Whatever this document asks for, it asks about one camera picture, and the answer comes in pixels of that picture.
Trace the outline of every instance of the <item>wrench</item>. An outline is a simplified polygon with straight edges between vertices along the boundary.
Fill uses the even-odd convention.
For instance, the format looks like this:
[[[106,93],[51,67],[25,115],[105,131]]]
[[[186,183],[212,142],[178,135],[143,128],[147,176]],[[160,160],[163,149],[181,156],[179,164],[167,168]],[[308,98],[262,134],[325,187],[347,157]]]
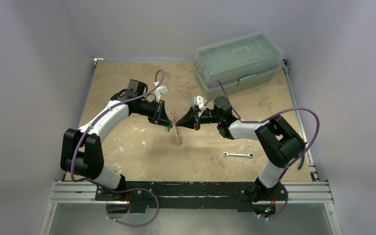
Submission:
[[[252,153],[249,154],[236,154],[236,153],[223,153],[224,157],[244,157],[244,158],[253,158],[254,155]]]

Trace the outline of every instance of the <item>tan speckled surface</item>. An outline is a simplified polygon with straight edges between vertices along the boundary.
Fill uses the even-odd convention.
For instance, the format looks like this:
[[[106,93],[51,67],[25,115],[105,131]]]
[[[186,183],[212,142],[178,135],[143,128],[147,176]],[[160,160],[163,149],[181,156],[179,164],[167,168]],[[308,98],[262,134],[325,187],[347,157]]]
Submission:
[[[176,111],[181,118],[189,109],[190,98],[203,95],[194,77],[192,63],[101,62],[97,65],[80,125],[87,123],[107,104],[110,97],[127,87],[129,79],[148,84],[151,89],[158,69],[166,71],[164,85],[170,91],[161,96],[168,117]],[[257,87],[229,95],[244,119],[264,119],[292,107],[283,71]],[[293,112],[286,120],[298,130]],[[105,164],[126,176],[126,180],[152,181],[254,181],[267,158],[258,141],[222,138],[216,124],[201,125],[200,131],[181,128],[183,145],[178,147],[175,128],[148,122],[137,114],[122,121],[103,142]],[[253,159],[224,158],[223,152],[254,153]],[[295,164],[283,181],[312,181],[307,164]]]

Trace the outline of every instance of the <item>purple cable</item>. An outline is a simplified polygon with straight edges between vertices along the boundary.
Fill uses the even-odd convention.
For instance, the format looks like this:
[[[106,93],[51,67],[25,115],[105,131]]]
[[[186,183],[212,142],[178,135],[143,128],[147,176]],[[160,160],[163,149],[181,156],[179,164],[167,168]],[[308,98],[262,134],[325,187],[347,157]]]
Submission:
[[[206,105],[210,102],[211,97],[212,97],[212,95],[214,94],[214,90],[215,90],[215,86],[217,85],[217,82],[220,84],[220,87],[221,87],[221,89],[223,90],[224,95],[225,95],[226,98],[228,99],[228,95],[227,95],[227,93],[226,93],[226,90],[224,89],[223,84],[220,82],[220,80],[217,80],[216,82],[214,82],[214,86],[212,87],[211,94],[210,94],[210,96],[208,97],[207,102],[205,102],[204,106],[206,106]],[[231,105],[231,108],[233,109],[233,112],[237,115],[238,119],[241,120],[240,114],[237,113],[237,111],[235,110],[235,108],[234,108],[233,105],[231,104],[230,99],[228,99],[228,102],[229,102],[229,104]]]
[[[128,223],[116,220],[116,219],[110,217],[109,212],[106,210],[107,217],[109,219],[111,219],[113,222],[116,222],[116,223],[119,223],[119,224],[122,224],[122,225],[126,225],[128,227],[143,227],[145,225],[148,225],[148,224],[152,223],[152,221],[154,221],[155,218],[158,216],[158,213],[159,213],[159,201],[158,201],[158,198],[151,191],[149,191],[149,190],[147,190],[145,188],[131,188],[131,189],[122,190],[122,191],[117,191],[117,190],[113,190],[111,188],[106,188],[106,187],[105,187],[105,189],[107,189],[110,192],[114,192],[114,193],[125,193],[125,192],[131,192],[131,191],[135,191],[135,190],[142,190],[142,191],[150,193],[153,196],[153,198],[155,199],[155,201],[156,201],[156,212],[155,212],[155,214],[153,215],[153,217],[149,221],[147,221],[147,222],[145,222],[143,224],[128,224]]]
[[[93,128],[94,124],[95,124],[96,122],[98,122],[102,117],[104,117],[108,112],[110,112],[111,109],[113,109],[113,108],[115,108],[115,107],[117,107],[117,106],[119,106],[119,105],[127,104],[127,103],[129,103],[129,102],[131,102],[131,101],[134,101],[134,100],[137,100],[137,99],[141,99],[141,98],[145,97],[146,95],[151,94],[152,92],[154,92],[154,90],[156,90],[156,89],[162,84],[162,82],[163,82],[164,79],[165,79],[165,71],[161,69],[161,70],[158,70],[158,71],[156,72],[155,80],[157,80],[158,74],[159,74],[159,72],[161,72],[161,71],[162,71],[162,73],[163,73],[163,74],[162,74],[162,78],[161,78],[160,82],[159,82],[159,83],[158,83],[153,89],[151,89],[150,91],[146,92],[145,94],[142,94],[142,95],[139,95],[139,96],[137,96],[137,97],[134,97],[134,98],[131,98],[131,99],[127,99],[127,100],[125,100],[125,101],[122,101],[122,102],[119,102],[119,103],[117,103],[117,104],[115,104],[115,105],[112,105],[112,106],[110,107],[110,109],[106,109],[105,111],[103,111],[101,114],[99,114],[99,115],[94,119],[94,121],[93,121],[92,123],[90,123],[90,125],[87,127],[87,129],[86,129],[86,130],[83,132],[83,134],[81,135],[81,138],[78,140],[78,144],[77,144],[77,146],[75,147],[75,150],[74,150],[74,153],[73,153],[73,156],[72,156],[72,160],[71,160],[71,168],[70,168],[70,174],[71,174],[71,179],[72,179],[73,181],[75,181],[75,178],[74,178],[74,163],[75,163],[75,159],[77,158],[78,149],[80,148],[81,144],[83,143],[83,140],[84,140],[85,136],[88,134],[88,132],[91,130],[91,128]]]
[[[70,168],[70,175],[71,175],[71,180],[72,181],[76,181],[75,178],[74,178],[74,164],[75,164],[75,160],[77,158],[77,154],[78,154],[78,150],[81,146],[81,144],[83,143],[83,140],[85,138],[85,136],[88,134],[88,132],[92,129],[92,127],[94,126],[95,123],[97,123],[102,117],[104,117],[108,112],[110,112],[111,109],[119,106],[119,105],[122,105],[122,104],[127,104],[131,101],[134,101],[134,100],[137,100],[137,99],[141,99],[143,97],[145,97],[146,95],[148,94],[151,94],[152,92],[154,92],[161,84],[162,82],[164,81],[165,79],[165,71],[160,69],[156,72],[155,74],[155,81],[157,81],[158,79],[158,74],[162,72],[162,78],[161,80],[159,81],[159,83],[153,88],[151,89],[150,91],[146,92],[145,94],[142,94],[142,95],[139,95],[137,97],[134,97],[134,98],[131,98],[131,99],[127,99],[125,101],[122,101],[122,102],[119,102],[115,105],[112,105],[110,107],[110,109],[106,109],[105,111],[103,111],[102,113],[100,113],[95,119],[93,122],[90,123],[90,125],[87,127],[87,129],[83,132],[83,134],[81,135],[80,139],[78,140],[78,143],[77,143],[77,146],[75,147],[75,150],[74,150],[74,153],[73,153],[73,156],[72,156],[72,160],[71,160],[71,168]],[[143,190],[143,191],[147,191],[149,192],[154,198],[155,198],[155,201],[156,201],[156,208],[157,208],[157,211],[155,213],[155,215],[152,217],[151,220],[149,220],[148,222],[146,223],[143,223],[143,224],[128,224],[128,223],[124,223],[124,222],[121,222],[121,221],[118,221],[118,220],[115,220],[115,219],[112,219],[110,216],[108,216],[111,220],[113,220],[114,222],[117,222],[117,223],[120,223],[122,225],[126,225],[126,226],[129,226],[129,227],[141,227],[141,226],[145,226],[149,223],[151,223],[155,218],[156,216],[158,215],[159,213],[159,201],[158,201],[158,198],[149,190],[147,189],[144,189],[144,188],[132,188],[132,189],[128,189],[128,190],[123,190],[123,191],[115,191],[111,188],[106,188],[108,191],[111,191],[111,192],[115,192],[115,193],[125,193],[125,192],[130,192],[130,191],[135,191],[135,190]]]
[[[217,80],[216,82],[214,82],[214,86],[212,87],[211,94],[210,94],[210,96],[208,97],[207,102],[205,102],[204,106],[206,106],[206,105],[209,103],[209,101],[211,100],[211,97],[212,97],[212,95],[214,94],[215,86],[217,85],[217,83],[220,84],[220,87],[221,87],[221,89],[223,90],[223,93],[224,93],[225,97],[228,99],[228,95],[227,95],[227,93],[226,93],[226,91],[225,91],[225,89],[224,89],[223,84],[220,82],[220,80]],[[287,165],[287,167],[283,170],[282,174],[280,175],[279,180],[281,180],[281,179],[283,178],[283,176],[285,175],[285,173],[287,172],[287,170],[289,169],[289,167],[291,167],[291,166],[292,166],[297,160],[299,160],[302,156],[305,155],[305,153],[306,153],[306,152],[312,147],[313,143],[314,143],[315,140],[316,140],[316,137],[318,136],[318,133],[319,133],[319,125],[320,125],[319,117],[318,117],[318,115],[316,115],[316,113],[315,113],[314,111],[312,111],[312,110],[310,110],[310,109],[308,109],[308,108],[300,108],[300,107],[297,107],[297,108],[285,109],[285,110],[282,110],[282,111],[280,111],[280,112],[277,112],[277,113],[273,114],[272,116],[270,116],[270,117],[268,117],[268,118],[266,118],[265,120],[262,120],[262,121],[260,121],[260,120],[258,120],[258,121],[245,121],[245,120],[242,120],[242,119],[241,119],[241,116],[238,114],[238,112],[235,110],[235,108],[234,108],[233,105],[231,104],[230,99],[229,99],[229,103],[230,103],[230,105],[231,105],[231,108],[233,109],[233,112],[237,115],[237,117],[238,117],[238,119],[241,121],[241,123],[257,123],[257,124],[260,124],[260,123],[263,123],[263,122],[267,122],[267,121],[269,121],[270,119],[272,119],[272,118],[274,118],[274,117],[276,117],[276,116],[278,116],[278,115],[280,115],[280,114],[284,114],[284,113],[287,113],[287,112],[290,112],[290,111],[294,111],[294,110],[304,110],[304,111],[308,111],[308,112],[310,112],[310,113],[315,117],[315,119],[316,119],[316,129],[315,129],[315,134],[313,135],[312,140],[309,142],[307,148],[305,148],[305,149],[303,150],[303,152],[302,152],[297,158],[295,158],[294,160],[292,160],[292,161]],[[286,192],[286,201],[285,201],[285,203],[284,203],[282,209],[281,209],[278,213],[276,213],[274,216],[272,216],[272,217],[270,217],[270,218],[268,218],[268,219],[273,219],[273,218],[277,217],[279,214],[282,213],[282,211],[283,211],[284,208],[286,207],[286,205],[287,205],[287,201],[288,201],[288,192],[287,192],[287,190],[285,190],[285,192]]]
[[[287,201],[289,201],[289,192],[286,190],[286,187],[283,184],[281,184],[281,185],[285,189],[284,193],[285,193],[286,198],[284,200],[284,204],[283,204],[282,208],[274,216],[272,216],[272,217],[263,217],[263,218],[265,218],[267,220],[271,220],[271,219],[274,219],[274,218],[278,217],[284,211],[284,209],[286,208]]]

